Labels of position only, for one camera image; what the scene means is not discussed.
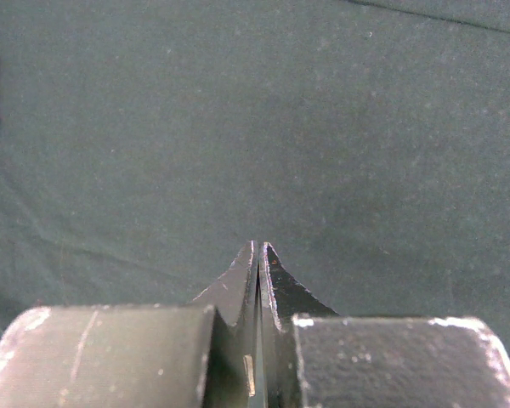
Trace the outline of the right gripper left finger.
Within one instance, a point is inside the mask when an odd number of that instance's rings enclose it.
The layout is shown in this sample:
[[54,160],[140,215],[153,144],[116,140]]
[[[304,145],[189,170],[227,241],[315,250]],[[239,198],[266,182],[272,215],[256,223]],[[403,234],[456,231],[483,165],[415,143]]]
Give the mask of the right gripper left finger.
[[215,312],[204,396],[255,394],[258,329],[258,244],[248,241],[228,269],[192,301]]

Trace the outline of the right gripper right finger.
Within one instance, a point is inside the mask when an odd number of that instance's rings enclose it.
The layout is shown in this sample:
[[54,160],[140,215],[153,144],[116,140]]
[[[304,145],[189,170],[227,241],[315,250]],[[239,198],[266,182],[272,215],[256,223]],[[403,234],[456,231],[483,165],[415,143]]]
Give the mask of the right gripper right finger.
[[267,406],[298,407],[302,397],[292,318],[335,317],[337,312],[286,271],[268,242],[259,251],[258,281]]

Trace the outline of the black t shirt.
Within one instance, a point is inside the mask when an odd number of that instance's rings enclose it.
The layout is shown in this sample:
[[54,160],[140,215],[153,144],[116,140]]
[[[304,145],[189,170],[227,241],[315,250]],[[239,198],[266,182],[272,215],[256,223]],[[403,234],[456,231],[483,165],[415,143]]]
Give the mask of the black t shirt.
[[185,303],[249,240],[510,355],[510,1],[0,1],[0,336]]

